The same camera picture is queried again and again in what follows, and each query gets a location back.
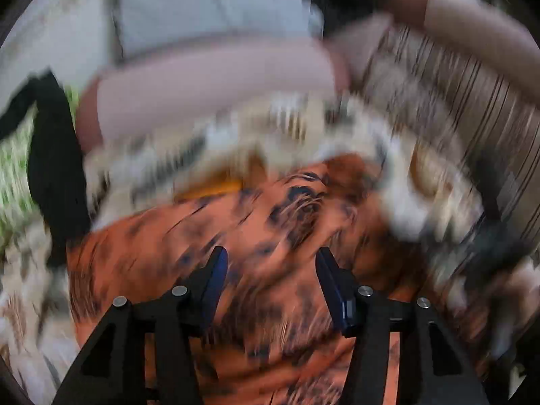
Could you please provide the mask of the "orange black floral garment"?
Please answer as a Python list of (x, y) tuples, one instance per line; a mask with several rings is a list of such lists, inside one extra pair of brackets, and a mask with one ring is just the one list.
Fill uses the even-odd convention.
[[(437, 311), (418, 243), (392, 235), (377, 169), (338, 156), (233, 193), (148, 209), (88, 234), (68, 254), (81, 349), (113, 300), (156, 300), (204, 267), (228, 270), (210, 327), (189, 340), (201, 404), (342, 404), (355, 340), (330, 317), (317, 251), (383, 297), (425, 297)], [(399, 337), (390, 337), (383, 403), (396, 401)]]

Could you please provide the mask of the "light grey pillow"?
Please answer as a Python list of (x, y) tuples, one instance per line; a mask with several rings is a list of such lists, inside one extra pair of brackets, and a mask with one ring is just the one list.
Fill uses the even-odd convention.
[(197, 39), (230, 36), (321, 37), (310, 0), (111, 0), (123, 60)]

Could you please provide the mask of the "cream leaf print blanket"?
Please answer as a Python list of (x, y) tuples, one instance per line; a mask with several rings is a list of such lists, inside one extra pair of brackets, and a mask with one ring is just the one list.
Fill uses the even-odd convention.
[(160, 206), (252, 189), (338, 156), (374, 166), (392, 235), (418, 243), (438, 308), (483, 379), (503, 376), (513, 344), (539, 311), (529, 257), (483, 289), (465, 289), (459, 244), (483, 215), (498, 215), (498, 170), (447, 158), (408, 125), (351, 95), (275, 93), (194, 123), (83, 153), (90, 230), (49, 268), (40, 213), (1, 240), (1, 360), (25, 399), (49, 404), (81, 351), (72, 315), (69, 251), (85, 237)]

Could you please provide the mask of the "black cloth on pillow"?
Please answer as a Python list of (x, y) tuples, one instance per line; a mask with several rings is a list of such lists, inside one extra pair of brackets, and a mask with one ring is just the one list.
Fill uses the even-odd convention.
[(47, 266), (67, 264), (67, 246), (90, 230), (83, 152), (72, 122), (64, 90), (51, 71), (32, 76), (16, 93), (1, 116), (1, 138), (14, 133), (35, 105), (27, 179), (51, 234)]

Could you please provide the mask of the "green white patterned pillow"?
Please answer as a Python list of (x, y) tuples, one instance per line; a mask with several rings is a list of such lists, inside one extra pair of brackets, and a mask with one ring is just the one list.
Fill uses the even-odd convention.
[[(64, 92), (72, 113), (71, 97), (65, 90)], [(36, 106), (33, 105), (27, 110), (26, 117), (14, 133), (5, 139), (1, 138), (1, 240), (6, 240), (36, 213), (40, 213), (36, 202), (30, 196), (27, 179), (29, 146), (35, 116)]]

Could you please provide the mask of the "white padded headboard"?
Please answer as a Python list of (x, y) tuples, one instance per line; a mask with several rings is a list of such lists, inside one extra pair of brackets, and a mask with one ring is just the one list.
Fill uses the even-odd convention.
[(33, 0), (1, 46), (1, 106), (32, 74), (82, 90), (116, 59), (109, 0)]

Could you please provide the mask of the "beige striped bedsheet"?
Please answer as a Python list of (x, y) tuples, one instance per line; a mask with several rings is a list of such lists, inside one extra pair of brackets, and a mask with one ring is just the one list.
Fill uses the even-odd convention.
[(409, 27), (383, 35), (362, 84), (364, 99), (471, 168), (490, 152), (503, 172), (504, 220), (539, 241), (539, 108), (479, 59)]

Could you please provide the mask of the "pink bolster pillow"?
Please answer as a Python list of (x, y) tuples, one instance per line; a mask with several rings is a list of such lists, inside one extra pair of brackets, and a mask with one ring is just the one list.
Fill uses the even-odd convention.
[(189, 124), (272, 91), (340, 91), (345, 60), (312, 38), (240, 37), (157, 52), (103, 71), (81, 95), (83, 152)]

